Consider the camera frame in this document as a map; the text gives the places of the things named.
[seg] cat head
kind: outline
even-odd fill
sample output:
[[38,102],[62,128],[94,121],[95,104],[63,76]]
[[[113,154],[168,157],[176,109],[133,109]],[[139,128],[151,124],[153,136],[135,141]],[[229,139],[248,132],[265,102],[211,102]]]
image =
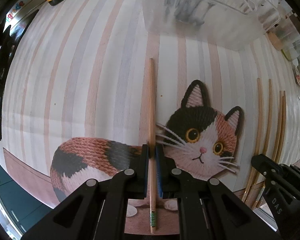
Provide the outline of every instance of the cat head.
[[181,101],[181,107],[170,117],[165,129],[165,155],[177,167],[198,179],[207,180],[227,169],[237,144],[243,112],[239,106],[226,115],[210,107],[205,85],[193,81]]

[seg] silver handle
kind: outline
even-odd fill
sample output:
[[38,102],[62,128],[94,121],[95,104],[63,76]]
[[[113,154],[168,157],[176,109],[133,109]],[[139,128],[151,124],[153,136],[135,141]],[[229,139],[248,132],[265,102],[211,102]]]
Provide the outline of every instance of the silver handle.
[[16,219],[16,221],[19,222],[19,220],[18,220],[16,214],[13,212],[13,210],[11,210],[11,213],[12,213],[12,215],[14,216],[14,218]]

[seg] cat illustration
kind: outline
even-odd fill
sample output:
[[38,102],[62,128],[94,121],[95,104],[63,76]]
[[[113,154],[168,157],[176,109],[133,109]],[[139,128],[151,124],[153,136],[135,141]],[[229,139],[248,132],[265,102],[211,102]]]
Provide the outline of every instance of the cat illustration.
[[[171,115],[164,134],[164,154],[174,159],[176,166],[188,171],[194,178],[208,180],[229,167],[237,145],[237,134],[243,117],[241,107],[235,106],[226,115],[210,107],[208,93],[200,80],[188,87],[181,107]],[[167,201],[165,207],[176,210],[177,202]]]
[[[164,153],[178,168],[193,177],[207,180],[223,170],[235,172],[231,161],[243,112],[239,106],[226,115],[210,107],[205,85],[193,81],[164,130],[157,133]],[[141,154],[141,146],[129,146],[102,138],[76,137],[62,143],[53,156],[50,177],[58,200],[64,200],[87,179],[103,181],[129,167]],[[168,210],[177,210],[175,200],[159,201]],[[149,199],[129,200],[127,216],[137,213],[135,206],[148,205]]]

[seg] cat eye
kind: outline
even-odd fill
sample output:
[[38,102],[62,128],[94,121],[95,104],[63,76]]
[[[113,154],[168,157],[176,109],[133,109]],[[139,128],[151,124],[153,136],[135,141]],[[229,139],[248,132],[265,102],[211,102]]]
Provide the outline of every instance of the cat eye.
[[196,128],[190,128],[187,132],[186,132],[186,140],[189,143],[195,143],[199,140],[200,137],[200,133]]
[[220,155],[222,153],[222,150],[223,150],[223,144],[221,142],[217,142],[214,144],[213,153],[215,155]]

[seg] white whisker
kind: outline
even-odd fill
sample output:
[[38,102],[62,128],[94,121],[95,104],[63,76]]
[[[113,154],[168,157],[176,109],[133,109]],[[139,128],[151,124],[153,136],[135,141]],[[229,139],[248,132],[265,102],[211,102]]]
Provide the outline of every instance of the white whisker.
[[160,136],[160,137],[163,137],[163,138],[166,138],[166,139],[168,139],[168,140],[170,140],[170,141],[172,141],[172,142],[174,142],[174,143],[176,143],[176,144],[178,144],[178,145],[180,145],[180,146],[186,146],[186,147],[188,147],[188,148],[191,148],[189,145],[187,145],[187,144],[182,144],[182,143],[180,143],[180,142],[178,142],[178,141],[176,141],[176,140],[174,140],[174,139],[172,139],[172,138],[170,138],[170,137],[168,137],[168,136],[165,136],[165,135],[163,135],[163,134],[161,134],[161,133],[156,133],[156,135],[157,136]]
[[160,123],[156,123],[156,125],[165,129],[166,131],[168,131],[169,133],[171,133],[172,135],[177,137],[177,139],[179,139],[184,145],[186,145],[186,142],[183,139],[181,139],[178,135],[176,135],[173,131],[171,131],[169,128],[165,127],[164,125],[162,125]]
[[164,141],[156,141],[157,143],[161,143],[161,144],[164,144],[164,145],[167,145],[167,146],[171,146],[171,147],[174,147],[174,148],[177,148],[177,149],[180,149],[182,151],[185,151],[186,149],[184,149],[184,147],[179,147],[179,146],[176,146],[174,144],[171,144],[171,143],[166,143]]
[[219,163],[225,163],[225,164],[229,164],[229,165],[233,165],[233,166],[236,166],[236,167],[238,167],[238,165],[237,165],[237,164],[234,164],[234,163],[231,163],[231,162],[219,161]]
[[234,159],[234,157],[221,157],[219,160]]
[[222,167],[222,168],[225,168],[225,169],[227,169],[227,170],[229,170],[229,171],[235,173],[235,171],[234,171],[233,169],[231,169],[231,168],[228,168],[228,167],[223,166],[223,165],[221,165],[221,164],[218,164],[218,166],[220,166],[220,167]]

